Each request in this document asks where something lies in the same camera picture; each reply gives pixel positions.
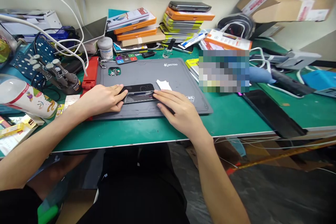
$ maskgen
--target phone screen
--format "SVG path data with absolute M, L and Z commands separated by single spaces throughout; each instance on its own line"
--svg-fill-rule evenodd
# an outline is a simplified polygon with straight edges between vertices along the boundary
M 120 93 L 128 90 L 126 97 L 124 98 L 124 104 L 127 103 L 136 103 L 136 102 L 146 102 L 154 100 L 154 86 L 153 84 L 140 84 L 132 86 L 124 86 Z

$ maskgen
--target finger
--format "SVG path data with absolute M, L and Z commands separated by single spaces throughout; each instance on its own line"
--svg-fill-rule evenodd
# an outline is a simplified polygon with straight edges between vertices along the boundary
M 183 100 L 181 100 L 180 98 L 172 95 L 172 94 L 168 94 L 168 93 L 165 93 L 165 92 L 162 92 L 162 91 L 159 91 L 159 90 L 154 90 L 154 92 L 157 94 L 157 95 L 160 95 L 160 96 L 163 96 L 163 97 L 166 97 L 170 100 L 173 100 L 174 102 L 178 103 L 178 104 L 182 104 L 183 103 Z
M 157 106 L 170 123 L 172 123 L 175 120 L 175 116 L 166 108 L 165 105 L 158 103 Z
M 180 108 L 180 104 L 176 103 L 173 100 L 170 100 L 169 98 L 163 97 L 161 95 L 158 94 L 153 94 L 153 97 L 155 97 L 156 99 L 158 99 L 160 102 L 162 102 L 164 105 L 170 107 L 172 110 L 174 110 L 174 112 L 176 113 L 179 108 Z
M 121 94 L 116 95 L 114 98 L 116 99 L 117 102 L 123 100 L 125 98 L 125 96 L 127 95 L 128 90 L 126 89 L 124 92 L 122 92 Z
M 120 101 L 116 105 L 114 105 L 112 108 L 110 108 L 110 112 L 119 112 L 121 110 L 121 107 L 123 106 L 124 102 Z
M 111 89 L 111 90 L 114 90 L 114 89 L 116 89 L 118 86 L 119 86 L 119 84 L 114 85 L 114 86 L 110 86 L 110 87 L 108 87 L 108 88 Z
M 164 93 L 174 95 L 175 97 L 180 98 L 181 100 L 189 101 L 189 99 L 184 94 L 181 94 L 179 92 L 171 91 L 171 90 L 167 90 L 167 89 L 161 89 L 161 91 L 164 92 Z
M 123 84 L 120 84 L 116 89 L 114 89 L 112 92 L 113 92 L 113 95 L 116 96 L 120 93 L 120 91 L 122 90 L 122 88 L 124 87 Z

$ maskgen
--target smartphone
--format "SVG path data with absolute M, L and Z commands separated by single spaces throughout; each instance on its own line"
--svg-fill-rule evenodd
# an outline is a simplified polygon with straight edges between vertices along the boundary
M 307 134 L 264 91 L 252 90 L 242 97 L 281 138 L 293 138 Z
M 140 84 L 133 86 L 124 86 L 119 94 L 128 90 L 126 97 L 123 99 L 124 104 L 128 103 L 138 103 L 138 102 L 148 102 L 152 101 L 155 98 L 154 94 L 154 86 L 153 84 Z
M 211 10 L 210 5 L 202 2 L 170 1 L 168 6 L 174 11 L 207 12 Z

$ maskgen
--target glue bottle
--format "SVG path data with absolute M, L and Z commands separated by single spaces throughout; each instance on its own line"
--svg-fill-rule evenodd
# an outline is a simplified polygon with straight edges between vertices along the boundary
M 0 104 L 41 118 L 51 118 L 58 104 L 19 78 L 0 74 Z
M 172 38 L 168 47 L 166 47 L 163 51 L 163 54 L 162 54 L 162 57 L 163 58 L 169 58 L 169 56 L 172 54 L 172 51 L 173 51 L 173 45 L 175 43 L 176 39 Z

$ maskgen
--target person's right hand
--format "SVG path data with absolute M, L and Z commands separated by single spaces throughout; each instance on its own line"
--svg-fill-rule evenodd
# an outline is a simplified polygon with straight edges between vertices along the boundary
M 202 138 L 211 138 L 198 115 L 195 106 L 185 95 L 170 90 L 155 90 L 153 95 L 157 100 L 171 108 L 172 114 L 164 105 L 157 106 L 175 129 L 186 135 L 193 143 Z

